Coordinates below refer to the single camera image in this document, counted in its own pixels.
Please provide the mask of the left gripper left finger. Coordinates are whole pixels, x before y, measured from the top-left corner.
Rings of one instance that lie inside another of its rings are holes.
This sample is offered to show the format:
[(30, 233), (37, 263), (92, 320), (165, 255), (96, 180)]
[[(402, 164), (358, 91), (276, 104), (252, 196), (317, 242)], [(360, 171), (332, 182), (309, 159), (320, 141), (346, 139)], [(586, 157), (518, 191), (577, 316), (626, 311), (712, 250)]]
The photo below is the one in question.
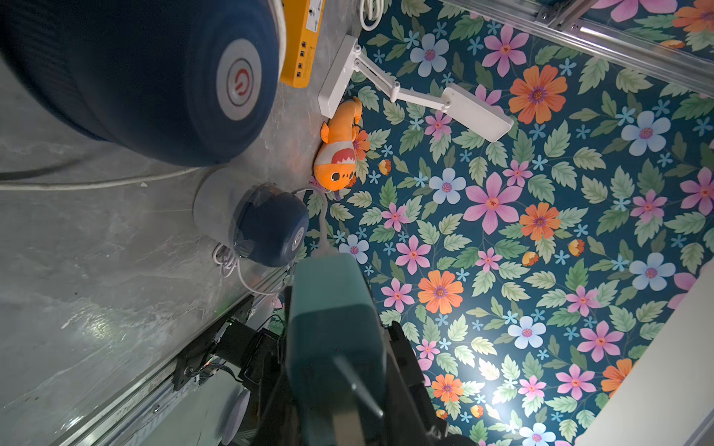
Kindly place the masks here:
[(296, 444), (294, 404), (288, 384), (281, 384), (273, 390), (271, 399), (260, 416), (253, 444), (256, 446)]

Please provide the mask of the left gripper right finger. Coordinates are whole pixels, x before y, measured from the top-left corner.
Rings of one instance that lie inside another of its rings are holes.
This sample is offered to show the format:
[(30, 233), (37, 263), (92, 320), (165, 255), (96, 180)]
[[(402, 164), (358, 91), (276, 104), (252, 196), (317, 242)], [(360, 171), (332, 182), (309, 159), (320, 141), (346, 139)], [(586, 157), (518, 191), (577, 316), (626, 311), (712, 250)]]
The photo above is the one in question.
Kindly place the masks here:
[(397, 398), (397, 408), (406, 410), (403, 421), (410, 425), (405, 430), (411, 434), (420, 427), (425, 434), (424, 445), (437, 445), (446, 436), (446, 421), (439, 418), (433, 409), (421, 367), (403, 327), (400, 323), (391, 323), (386, 331), (390, 352), (405, 385), (405, 397)]

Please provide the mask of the green charger adapter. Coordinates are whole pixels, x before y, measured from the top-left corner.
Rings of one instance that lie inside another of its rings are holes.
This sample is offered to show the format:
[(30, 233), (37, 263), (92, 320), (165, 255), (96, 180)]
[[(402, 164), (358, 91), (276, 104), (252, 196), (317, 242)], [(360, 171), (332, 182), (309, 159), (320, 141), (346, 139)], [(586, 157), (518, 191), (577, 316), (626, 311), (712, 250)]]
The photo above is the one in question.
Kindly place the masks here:
[(307, 258), (295, 268), (286, 373), (308, 445), (335, 445), (333, 421), (354, 414), (365, 439), (385, 417), (387, 353), (371, 291), (349, 254)]

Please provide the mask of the blue meat grinder front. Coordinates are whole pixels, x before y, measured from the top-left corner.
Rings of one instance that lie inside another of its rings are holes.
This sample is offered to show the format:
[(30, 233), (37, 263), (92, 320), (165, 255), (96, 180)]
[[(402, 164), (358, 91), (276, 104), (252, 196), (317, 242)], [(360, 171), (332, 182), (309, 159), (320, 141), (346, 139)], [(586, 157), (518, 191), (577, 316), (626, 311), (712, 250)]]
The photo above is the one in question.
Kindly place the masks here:
[(277, 268), (297, 256), (308, 232), (309, 211), (301, 198), (273, 182), (223, 167), (198, 188), (193, 220), (199, 232), (238, 258)]

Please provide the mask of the blue meat grinder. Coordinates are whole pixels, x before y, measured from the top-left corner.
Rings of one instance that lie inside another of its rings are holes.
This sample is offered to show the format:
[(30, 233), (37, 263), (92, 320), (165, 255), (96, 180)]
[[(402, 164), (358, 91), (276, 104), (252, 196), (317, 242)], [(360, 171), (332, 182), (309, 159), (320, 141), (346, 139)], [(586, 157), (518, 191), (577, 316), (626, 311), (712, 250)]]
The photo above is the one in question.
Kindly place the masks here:
[(75, 131), (211, 167), (239, 156), (266, 125), (283, 26), (271, 1), (5, 1), (1, 52)]
[(193, 220), (199, 232), (238, 258), (277, 268), (297, 256), (308, 232), (309, 211), (301, 198), (273, 182), (223, 167), (198, 188)]

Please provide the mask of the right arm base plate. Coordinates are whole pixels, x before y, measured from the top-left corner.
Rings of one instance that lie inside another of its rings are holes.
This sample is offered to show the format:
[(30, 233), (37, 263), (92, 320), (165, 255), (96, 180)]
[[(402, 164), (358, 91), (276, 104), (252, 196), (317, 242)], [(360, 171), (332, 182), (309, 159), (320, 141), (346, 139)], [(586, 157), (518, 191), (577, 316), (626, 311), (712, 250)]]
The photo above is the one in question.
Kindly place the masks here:
[(254, 300), (251, 295), (238, 302), (178, 354), (173, 390), (179, 391), (191, 379), (217, 369), (212, 362), (215, 358), (238, 367), (237, 379), (248, 390), (258, 390), (265, 361), (277, 355), (280, 336), (267, 323), (256, 329), (247, 325)]

